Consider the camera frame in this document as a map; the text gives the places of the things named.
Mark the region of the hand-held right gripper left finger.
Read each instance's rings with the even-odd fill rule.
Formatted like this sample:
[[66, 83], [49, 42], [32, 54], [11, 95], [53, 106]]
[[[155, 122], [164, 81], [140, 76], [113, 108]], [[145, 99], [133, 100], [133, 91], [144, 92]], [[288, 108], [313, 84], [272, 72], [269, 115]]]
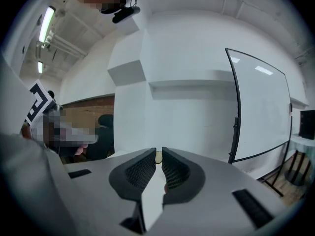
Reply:
[[156, 171], [155, 148], [64, 165], [76, 236], [143, 236], [142, 193]]

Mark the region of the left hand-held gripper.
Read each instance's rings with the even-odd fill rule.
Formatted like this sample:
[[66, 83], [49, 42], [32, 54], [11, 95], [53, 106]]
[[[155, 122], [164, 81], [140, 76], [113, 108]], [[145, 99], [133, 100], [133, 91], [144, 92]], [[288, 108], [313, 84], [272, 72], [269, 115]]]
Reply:
[[30, 92], [34, 95], [35, 101], [26, 116], [26, 121], [30, 126], [33, 126], [43, 113], [55, 108], [57, 104], [40, 80], [33, 83]]

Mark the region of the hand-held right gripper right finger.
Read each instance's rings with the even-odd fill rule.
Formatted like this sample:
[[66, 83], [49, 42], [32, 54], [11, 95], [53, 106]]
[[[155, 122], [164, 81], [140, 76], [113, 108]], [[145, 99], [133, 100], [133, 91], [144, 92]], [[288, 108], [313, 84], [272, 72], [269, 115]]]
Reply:
[[147, 236], [249, 236], [285, 213], [282, 200], [231, 164], [162, 148], [168, 187]]

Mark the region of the yellow stirring stick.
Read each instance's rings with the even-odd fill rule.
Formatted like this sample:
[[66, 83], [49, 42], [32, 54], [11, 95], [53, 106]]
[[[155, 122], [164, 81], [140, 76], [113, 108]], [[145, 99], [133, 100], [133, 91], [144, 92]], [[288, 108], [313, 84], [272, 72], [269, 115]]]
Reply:
[[[156, 152], [155, 162], [156, 162], [156, 164], [162, 163], [162, 152], [161, 151]], [[164, 192], [165, 192], [165, 194], [168, 192], [167, 184], [164, 185]]]

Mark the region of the person's left forearm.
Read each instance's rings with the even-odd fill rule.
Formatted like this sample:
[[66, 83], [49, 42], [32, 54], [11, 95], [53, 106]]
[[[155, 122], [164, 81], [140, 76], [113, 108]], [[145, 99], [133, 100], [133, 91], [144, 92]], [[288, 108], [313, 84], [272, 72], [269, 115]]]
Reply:
[[23, 123], [23, 126], [21, 128], [21, 133], [25, 139], [28, 139], [28, 140], [32, 139], [31, 129], [27, 123]]

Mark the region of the black office chair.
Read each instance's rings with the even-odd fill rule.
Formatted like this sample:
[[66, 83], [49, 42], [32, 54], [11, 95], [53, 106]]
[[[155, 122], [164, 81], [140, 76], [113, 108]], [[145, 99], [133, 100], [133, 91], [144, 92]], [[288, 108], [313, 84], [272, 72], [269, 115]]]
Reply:
[[99, 128], [96, 129], [98, 140], [88, 145], [86, 157], [88, 160], [101, 160], [108, 156], [114, 147], [113, 115], [101, 115], [98, 118]]

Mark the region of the long ceiling light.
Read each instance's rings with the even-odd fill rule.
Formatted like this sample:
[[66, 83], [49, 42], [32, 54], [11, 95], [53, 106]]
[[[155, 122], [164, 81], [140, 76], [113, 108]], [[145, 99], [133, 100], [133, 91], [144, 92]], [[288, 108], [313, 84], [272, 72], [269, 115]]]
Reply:
[[45, 12], [41, 29], [40, 29], [40, 33], [39, 33], [39, 39], [38, 39], [41, 43], [44, 43], [46, 39], [47, 30], [49, 28], [49, 25], [53, 18], [54, 13], [55, 13], [55, 8], [51, 6], [49, 6]]

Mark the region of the person's white shirt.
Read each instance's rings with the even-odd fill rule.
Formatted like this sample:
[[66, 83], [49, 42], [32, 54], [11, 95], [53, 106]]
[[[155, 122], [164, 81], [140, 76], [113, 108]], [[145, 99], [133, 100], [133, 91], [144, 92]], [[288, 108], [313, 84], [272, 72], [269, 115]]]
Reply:
[[77, 236], [46, 151], [20, 135], [31, 97], [0, 54], [0, 224], [17, 236]]

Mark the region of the black speaker box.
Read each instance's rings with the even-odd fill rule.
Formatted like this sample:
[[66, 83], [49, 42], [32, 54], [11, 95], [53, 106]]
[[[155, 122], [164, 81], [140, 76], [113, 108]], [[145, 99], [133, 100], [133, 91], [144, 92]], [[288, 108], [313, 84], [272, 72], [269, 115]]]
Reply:
[[300, 129], [298, 135], [309, 140], [315, 139], [315, 110], [300, 112]]

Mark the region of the whiteboard with black frame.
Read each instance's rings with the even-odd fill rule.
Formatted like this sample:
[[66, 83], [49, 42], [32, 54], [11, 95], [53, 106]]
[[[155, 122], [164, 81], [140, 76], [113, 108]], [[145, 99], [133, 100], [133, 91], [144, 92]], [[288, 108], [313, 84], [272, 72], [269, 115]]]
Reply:
[[226, 48], [237, 114], [228, 163], [254, 179], [273, 184], [268, 175], [283, 168], [292, 133], [292, 104], [286, 75], [241, 51]]

